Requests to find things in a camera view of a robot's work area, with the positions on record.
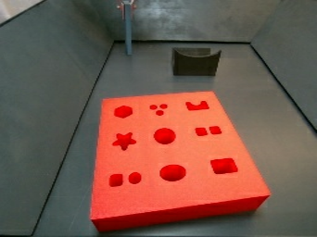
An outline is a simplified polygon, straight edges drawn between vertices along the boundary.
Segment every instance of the arch-shaped object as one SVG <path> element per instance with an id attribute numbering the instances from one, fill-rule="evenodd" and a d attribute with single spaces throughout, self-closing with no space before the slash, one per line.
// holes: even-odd
<path id="1" fill-rule="evenodd" d="M 174 48 L 172 64 L 176 76 L 214 76 L 222 51 L 210 48 Z"/>

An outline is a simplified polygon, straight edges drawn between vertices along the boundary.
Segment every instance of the shape sorter board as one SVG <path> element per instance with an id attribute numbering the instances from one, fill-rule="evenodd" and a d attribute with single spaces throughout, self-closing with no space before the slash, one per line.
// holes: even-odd
<path id="1" fill-rule="evenodd" d="M 269 196 L 212 92 L 103 100 L 91 210 L 99 231 L 254 210 Z"/>

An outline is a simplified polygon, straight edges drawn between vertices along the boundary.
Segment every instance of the red foam surface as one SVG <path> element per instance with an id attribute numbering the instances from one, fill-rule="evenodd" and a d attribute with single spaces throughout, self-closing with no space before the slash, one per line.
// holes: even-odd
<path id="1" fill-rule="evenodd" d="M 121 106 L 132 108 L 124 118 L 113 116 Z M 214 93 L 103 101 L 91 210 L 99 231 L 254 210 L 269 195 Z"/>

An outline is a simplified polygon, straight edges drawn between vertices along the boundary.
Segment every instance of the circular hole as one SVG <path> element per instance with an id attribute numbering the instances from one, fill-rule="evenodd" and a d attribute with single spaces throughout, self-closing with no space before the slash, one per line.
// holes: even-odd
<path id="1" fill-rule="evenodd" d="M 175 140 L 175 133 L 172 130 L 162 128 L 153 133 L 155 141 L 160 144 L 170 144 Z"/>
<path id="2" fill-rule="evenodd" d="M 158 110 L 158 111 L 156 111 L 156 115 L 162 116 L 162 115 L 163 115 L 163 111 L 162 111 L 162 110 Z"/>
<path id="3" fill-rule="evenodd" d="M 149 108 L 153 110 L 156 109 L 158 107 L 155 105 L 151 105 Z"/>
<path id="4" fill-rule="evenodd" d="M 133 172 L 128 175 L 128 181 L 132 183 L 132 184 L 136 184 L 141 181 L 141 174 L 137 173 L 137 172 Z"/>
<path id="5" fill-rule="evenodd" d="M 167 108 L 167 105 L 166 105 L 166 104 L 162 104 L 159 107 L 160 107 L 162 109 L 164 109 L 164 108 Z"/>
<path id="6" fill-rule="evenodd" d="M 186 176 L 186 169 L 179 165 L 168 165 L 160 169 L 159 176 L 166 181 L 179 181 Z"/>

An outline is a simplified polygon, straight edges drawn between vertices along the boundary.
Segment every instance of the star-shaped hole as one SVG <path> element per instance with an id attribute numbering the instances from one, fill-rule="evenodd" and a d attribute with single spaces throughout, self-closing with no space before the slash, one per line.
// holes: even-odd
<path id="1" fill-rule="evenodd" d="M 127 149 L 129 144 L 135 144 L 136 141 L 132 139 L 132 132 L 127 133 L 125 135 L 117 133 L 116 134 L 116 141 L 112 145 L 120 145 L 123 151 Z"/>

